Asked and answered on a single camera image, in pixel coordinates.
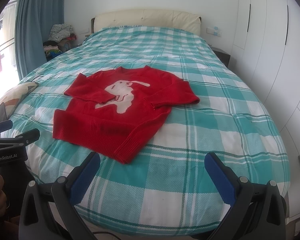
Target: blue curtain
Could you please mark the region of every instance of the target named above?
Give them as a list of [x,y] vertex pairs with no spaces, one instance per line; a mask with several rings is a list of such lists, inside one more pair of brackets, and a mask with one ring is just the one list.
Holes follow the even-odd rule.
[[20,80],[47,62],[42,43],[54,24],[64,23],[64,0],[18,0],[15,49]]

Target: beige cushion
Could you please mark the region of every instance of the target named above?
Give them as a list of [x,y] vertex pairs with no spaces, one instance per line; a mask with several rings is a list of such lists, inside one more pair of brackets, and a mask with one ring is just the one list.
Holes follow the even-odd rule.
[[4,103],[4,108],[0,108],[0,111],[6,111],[7,119],[13,114],[18,104],[35,88],[38,86],[37,82],[27,82],[16,85],[8,90],[1,98],[0,105]]
[[105,27],[143,25],[169,27],[200,35],[199,15],[188,12],[163,9],[132,9],[108,12],[97,15],[94,20],[94,32]]

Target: pile of clothes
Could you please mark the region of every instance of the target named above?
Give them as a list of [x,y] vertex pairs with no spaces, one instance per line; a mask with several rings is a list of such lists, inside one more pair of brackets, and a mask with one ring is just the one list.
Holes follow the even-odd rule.
[[47,61],[61,55],[72,48],[71,41],[75,41],[77,36],[70,24],[55,24],[50,30],[48,41],[43,43]]

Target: sweater sleeve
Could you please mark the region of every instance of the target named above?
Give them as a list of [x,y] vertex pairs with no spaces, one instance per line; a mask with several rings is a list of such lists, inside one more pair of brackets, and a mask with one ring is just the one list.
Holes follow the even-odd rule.
[[79,74],[72,85],[64,92],[66,96],[82,99],[84,101],[104,104],[115,98],[115,95],[96,86],[85,75]]
[[197,104],[200,99],[192,92],[188,81],[179,79],[153,95],[145,97],[153,108],[183,104]]

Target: curtain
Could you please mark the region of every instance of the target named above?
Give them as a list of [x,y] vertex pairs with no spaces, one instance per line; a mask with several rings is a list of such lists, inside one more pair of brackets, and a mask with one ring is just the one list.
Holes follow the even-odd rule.
[[64,23],[64,0],[18,0],[15,26],[20,80],[47,62],[42,43],[54,24]]
[[[16,8],[17,3],[11,3],[7,5],[3,10],[3,17],[2,17],[2,31],[3,31],[3,42],[7,42],[2,47],[6,47],[9,44],[12,44],[14,40],[11,40],[14,38],[14,26],[16,22]],[[16,54],[15,54],[15,48],[14,44],[7,47],[4,51],[4,57],[7,57],[9,60],[8,62],[11,65],[16,64]]]

